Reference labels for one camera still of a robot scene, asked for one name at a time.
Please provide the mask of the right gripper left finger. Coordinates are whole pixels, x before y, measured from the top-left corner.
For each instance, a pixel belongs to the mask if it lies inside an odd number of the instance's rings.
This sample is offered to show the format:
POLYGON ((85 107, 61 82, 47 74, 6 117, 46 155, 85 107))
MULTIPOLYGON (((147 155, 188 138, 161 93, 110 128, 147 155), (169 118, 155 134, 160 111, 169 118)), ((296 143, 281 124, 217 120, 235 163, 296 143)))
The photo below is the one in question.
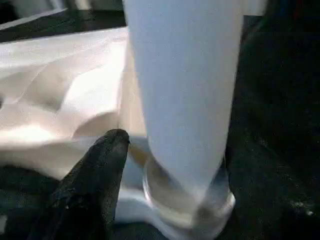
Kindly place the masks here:
POLYGON ((123 129, 98 138, 62 179, 32 227, 34 240, 107 240, 130 140, 123 129))

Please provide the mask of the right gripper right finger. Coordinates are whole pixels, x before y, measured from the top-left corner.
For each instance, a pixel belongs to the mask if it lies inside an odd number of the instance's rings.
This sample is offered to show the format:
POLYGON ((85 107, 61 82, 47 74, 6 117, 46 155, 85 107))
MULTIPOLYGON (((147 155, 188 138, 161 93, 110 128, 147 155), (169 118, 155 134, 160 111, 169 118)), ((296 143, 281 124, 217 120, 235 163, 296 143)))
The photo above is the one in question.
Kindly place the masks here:
POLYGON ((320 202, 277 155, 252 141, 226 148, 236 203, 226 240, 318 240, 320 202))

